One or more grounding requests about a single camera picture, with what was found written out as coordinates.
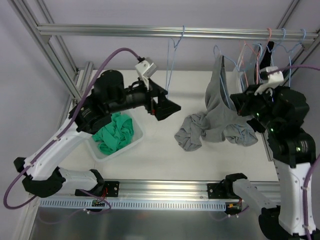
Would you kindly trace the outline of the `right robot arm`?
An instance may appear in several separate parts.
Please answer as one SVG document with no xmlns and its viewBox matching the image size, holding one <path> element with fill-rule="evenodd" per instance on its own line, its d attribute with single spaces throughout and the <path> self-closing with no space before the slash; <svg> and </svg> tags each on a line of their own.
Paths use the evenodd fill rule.
<svg viewBox="0 0 320 240">
<path fill-rule="evenodd" d="M 223 193 L 244 200 L 258 216 L 264 236 L 270 240 L 317 240 L 320 231 L 312 211 L 312 170 L 318 162 L 316 144 L 302 124 L 309 111 L 306 97 L 286 86 L 258 93 L 251 85 L 231 95 L 242 117 L 254 117 L 268 133 L 268 146 L 280 184 L 280 204 L 258 191 L 242 173 L 227 175 Z"/>
</svg>

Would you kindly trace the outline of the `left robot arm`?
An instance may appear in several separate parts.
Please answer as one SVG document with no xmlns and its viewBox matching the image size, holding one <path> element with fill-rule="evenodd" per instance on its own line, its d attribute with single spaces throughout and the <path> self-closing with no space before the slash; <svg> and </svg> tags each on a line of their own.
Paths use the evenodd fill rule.
<svg viewBox="0 0 320 240">
<path fill-rule="evenodd" d="M 168 92 L 153 82 L 149 87 L 138 79 L 129 87 L 117 70 L 104 71 L 94 85 L 80 110 L 72 109 L 62 129 L 34 157 L 18 157 L 14 166 L 24 175 L 24 189 L 37 197 L 47 198 L 56 193 L 72 193 L 76 196 L 100 196 L 105 180 L 98 170 L 67 170 L 59 164 L 81 142 L 96 134 L 121 111 L 145 107 L 147 112 L 162 121 L 181 110 L 181 106 L 167 99 Z"/>
</svg>

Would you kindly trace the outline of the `green tank top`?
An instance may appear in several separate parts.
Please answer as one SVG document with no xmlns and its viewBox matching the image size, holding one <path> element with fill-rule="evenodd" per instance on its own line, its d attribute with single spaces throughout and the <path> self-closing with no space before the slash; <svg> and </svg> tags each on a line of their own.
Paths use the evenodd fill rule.
<svg viewBox="0 0 320 240">
<path fill-rule="evenodd" d="M 132 118 L 118 112 L 112 114 L 111 122 L 95 133 L 92 139 L 98 143 L 97 147 L 101 153 L 111 155 L 128 146 L 134 133 Z"/>
</svg>

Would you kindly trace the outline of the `blue wire hanger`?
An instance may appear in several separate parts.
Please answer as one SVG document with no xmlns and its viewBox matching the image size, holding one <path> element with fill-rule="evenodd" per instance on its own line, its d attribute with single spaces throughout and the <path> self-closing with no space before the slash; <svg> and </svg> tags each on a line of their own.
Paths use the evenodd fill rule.
<svg viewBox="0 0 320 240">
<path fill-rule="evenodd" d="M 218 105 L 217 105 L 217 116 L 219 117 L 220 128 L 222 130 L 223 137 L 224 129 L 230 124 L 244 125 L 247 123 L 247 119 L 237 114 L 235 105 L 230 98 L 227 76 L 225 70 L 225 56 L 219 52 L 215 56 L 215 63 L 217 64 L 218 72 Z"/>
<path fill-rule="evenodd" d="M 165 77 L 165 90 L 169 92 L 170 84 L 172 80 L 173 70 L 175 67 L 176 52 L 181 40 L 184 37 L 186 31 L 185 25 L 182 26 L 182 32 L 177 41 L 170 38 L 167 41 L 167 55 L 166 55 L 166 77 Z"/>
</svg>

